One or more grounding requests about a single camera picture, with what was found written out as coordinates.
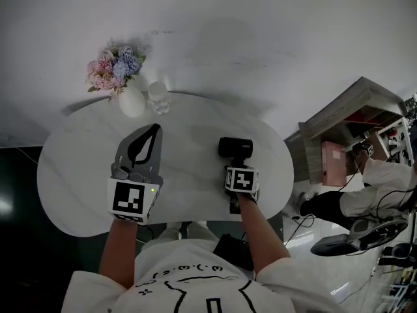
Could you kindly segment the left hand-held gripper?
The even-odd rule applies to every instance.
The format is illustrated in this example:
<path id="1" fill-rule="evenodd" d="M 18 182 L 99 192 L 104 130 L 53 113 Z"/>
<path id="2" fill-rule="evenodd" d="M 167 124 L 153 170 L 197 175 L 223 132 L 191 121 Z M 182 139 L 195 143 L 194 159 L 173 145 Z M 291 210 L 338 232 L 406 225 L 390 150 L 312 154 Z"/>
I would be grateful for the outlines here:
<path id="1" fill-rule="evenodd" d="M 153 124 L 133 131 L 120 142 L 108 179 L 108 212 L 117 220 L 148 223 L 163 186 L 158 175 L 162 136 L 161 126 Z M 137 160 L 146 145 L 145 158 Z"/>

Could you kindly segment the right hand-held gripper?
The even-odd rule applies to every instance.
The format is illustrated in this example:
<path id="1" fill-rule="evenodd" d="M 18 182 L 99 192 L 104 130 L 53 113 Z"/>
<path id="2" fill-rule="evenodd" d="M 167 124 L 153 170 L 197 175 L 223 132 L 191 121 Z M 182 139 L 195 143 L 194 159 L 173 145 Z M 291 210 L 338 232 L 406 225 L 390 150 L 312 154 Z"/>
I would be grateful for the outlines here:
<path id="1" fill-rule="evenodd" d="M 229 196 L 229 213 L 240 214 L 237 194 L 242 194 L 254 203 L 259 198 L 259 172 L 254 168 L 225 167 L 225 193 Z"/>

